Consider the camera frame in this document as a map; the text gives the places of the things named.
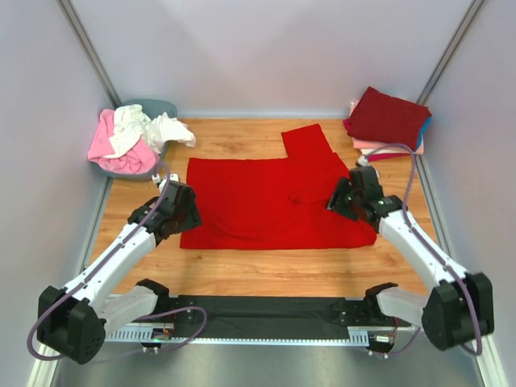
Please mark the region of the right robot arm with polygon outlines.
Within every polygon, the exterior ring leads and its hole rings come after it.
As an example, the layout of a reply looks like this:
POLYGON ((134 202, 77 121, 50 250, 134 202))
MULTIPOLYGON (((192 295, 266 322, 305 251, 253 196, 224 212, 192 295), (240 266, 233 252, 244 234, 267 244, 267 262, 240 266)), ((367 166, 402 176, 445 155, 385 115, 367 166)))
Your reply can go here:
POLYGON ((340 178, 327 208, 371 226, 402 254, 429 293, 423 297, 392 282, 372 287, 363 306, 369 323, 399 318, 422 329, 440 351, 461 346, 482 354, 483 337, 494 331, 490 279, 470 273, 445 253, 418 225, 405 199, 384 194, 373 167, 358 167, 340 178))

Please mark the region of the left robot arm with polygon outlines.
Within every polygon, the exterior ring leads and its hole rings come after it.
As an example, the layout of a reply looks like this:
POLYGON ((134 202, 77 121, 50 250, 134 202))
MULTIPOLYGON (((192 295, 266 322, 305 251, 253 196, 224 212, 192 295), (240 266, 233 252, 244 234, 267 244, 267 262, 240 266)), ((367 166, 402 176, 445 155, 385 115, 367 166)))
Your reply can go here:
POLYGON ((131 213, 114 242, 88 268, 62 288, 49 286, 42 292, 27 339, 56 351, 55 360, 87 364, 106 338, 128 323, 162 323, 172 312, 167 287, 143 279, 123 295, 113 297, 112 291, 161 242, 200 224, 193 188, 161 182, 160 195, 131 213))

